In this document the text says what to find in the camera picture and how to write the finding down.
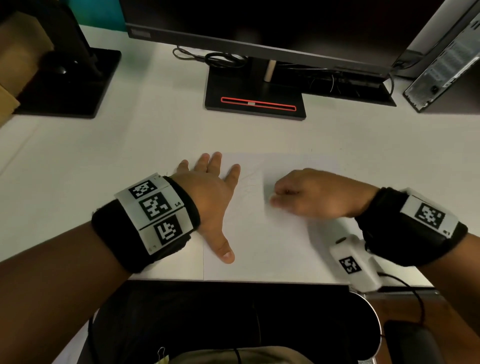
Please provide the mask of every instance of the desk surface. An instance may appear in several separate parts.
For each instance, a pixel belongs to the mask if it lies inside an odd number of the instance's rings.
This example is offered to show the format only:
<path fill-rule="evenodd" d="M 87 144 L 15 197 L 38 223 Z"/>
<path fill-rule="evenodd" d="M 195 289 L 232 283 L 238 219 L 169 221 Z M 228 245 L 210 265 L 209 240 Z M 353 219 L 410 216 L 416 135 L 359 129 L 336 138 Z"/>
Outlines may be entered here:
<path fill-rule="evenodd" d="M 207 111 L 204 64 L 126 33 L 83 31 L 92 47 L 121 50 L 122 61 L 95 119 L 15 116 L 0 129 L 1 260 L 84 223 L 140 178 L 216 150 L 330 155 L 342 174 L 412 187 L 480 233 L 478 117 L 417 114 L 401 80 L 397 108 L 304 95 L 305 121 Z M 203 248 L 194 235 L 140 277 L 202 280 Z M 412 285 L 430 285 L 415 268 L 378 261 Z"/>

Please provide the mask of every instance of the black cable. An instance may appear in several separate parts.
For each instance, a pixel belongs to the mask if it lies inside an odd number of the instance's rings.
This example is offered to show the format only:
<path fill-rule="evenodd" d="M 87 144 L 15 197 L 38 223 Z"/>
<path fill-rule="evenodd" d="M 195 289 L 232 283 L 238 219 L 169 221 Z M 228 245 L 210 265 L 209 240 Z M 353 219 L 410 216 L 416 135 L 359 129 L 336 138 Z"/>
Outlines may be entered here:
<path fill-rule="evenodd" d="M 393 76 L 391 73 L 388 74 L 388 78 L 390 79 L 390 82 L 392 83 L 392 88 L 390 90 L 390 96 L 393 95 L 393 90 L 395 90 L 395 81 L 393 80 Z"/>
<path fill-rule="evenodd" d="M 418 299 L 419 301 L 419 304 L 420 304 L 420 320 L 419 320 L 419 325 L 422 325 L 425 323 L 425 304 L 423 303 L 423 300 L 421 299 L 421 297 L 419 296 L 419 294 L 417 293 L 417 291 L 412 287 L 410 286 L 408 283 L 402 281 L 400 278 L 398 277 L 395 277 L 395 276 L 392 276 L 391 274 L 387 274 L 387 273 L 383 273 L 383 272 L 378 272 L 378 275 L 380 277 L 390 277 L 390 278 L 393 278 L 393 279 L 396 279 L 398 280 L 400 283 L 404 284 L 405 286 L 407 286 L 411 291 L 412 293 L 415 295 L 415 297 Z"/>
<path fill-rule="evenodd" d="M 236 356 L 237 356 L 237 360 L 239 362 L 239 364 L 241 364 L 241 358 L 240 358 L 240 353 L 237 349 L 233 349 L 233 351 L 235 352 Z"/>
<path fill-rule="evenodd" d="M 177 54 L 180 52 L 184 54 L 186 57 L 180 56 Z M 212 52 L 207 53 L 204 56 L 199 56 L 198 54 L 193 54 L 186 49 L 183 49 L 180 46 L 177 46 L 172 51 L 175 58 L 182 60 L 182 61 L 197 61 L 203 62 L 208 64 L 212 67 L 218 68 L 241 68 L 247 64 L 247 57 L 244 56 L 233 56 L 230 53 L 221 53 L 221 52 Z"/>
<path fill-rule="evenodd" d="M 98 353 L 96 352 L 95 345 L 93 343 L 93 316 L 88 319 L 88 347 L 90 348 L 90 354 L 92 355 L 93 364 L 100 364 L 98 359 Z"/>

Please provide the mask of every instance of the white paper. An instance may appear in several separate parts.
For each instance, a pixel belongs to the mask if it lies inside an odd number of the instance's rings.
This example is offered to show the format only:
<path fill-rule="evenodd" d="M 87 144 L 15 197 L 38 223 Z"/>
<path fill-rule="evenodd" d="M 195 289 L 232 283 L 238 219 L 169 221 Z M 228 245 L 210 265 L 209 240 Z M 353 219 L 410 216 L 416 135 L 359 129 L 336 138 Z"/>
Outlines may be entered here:
<path fill-rule="evenodd" d="M 268 204 L 275 182 L 292 170 L 335 172 L 319 155 L 224 154 L 221 177 L 239 163 L 241 174 L 224 218 L 223 232 L 235 262 L 221 262 L 205 244 L 204 280 L 347 283 L 328 246 L 348 234 L 339 220 L 307 221 Z"/>

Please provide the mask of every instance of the forearm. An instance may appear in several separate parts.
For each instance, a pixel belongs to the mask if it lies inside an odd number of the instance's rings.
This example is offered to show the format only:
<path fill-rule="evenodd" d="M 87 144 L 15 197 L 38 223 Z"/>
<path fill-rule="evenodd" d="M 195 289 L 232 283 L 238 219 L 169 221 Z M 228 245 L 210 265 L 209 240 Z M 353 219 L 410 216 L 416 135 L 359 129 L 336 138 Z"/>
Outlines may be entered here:
<path fill-rule="evenodd" d="M 480 336 L 480 238 L 468 234 L 448 254 L 419 267 Z"/>
<path fill-rule="evenodd" d="M 3 363 L 51 363 L 129 277 L 81 225 L 0 263 Z"/>

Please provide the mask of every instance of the right hand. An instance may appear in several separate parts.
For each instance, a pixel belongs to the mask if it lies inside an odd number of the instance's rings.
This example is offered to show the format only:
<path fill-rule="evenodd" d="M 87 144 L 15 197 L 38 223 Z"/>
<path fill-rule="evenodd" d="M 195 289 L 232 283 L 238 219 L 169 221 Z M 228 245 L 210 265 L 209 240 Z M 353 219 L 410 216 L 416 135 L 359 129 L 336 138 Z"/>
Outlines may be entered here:
<path fill-rule="evenodd" d="M 353 218 L 367 209 L 378 190 L 367 183 L 306 168 L 278 180 L 270 204 L 309 218 Z"/>

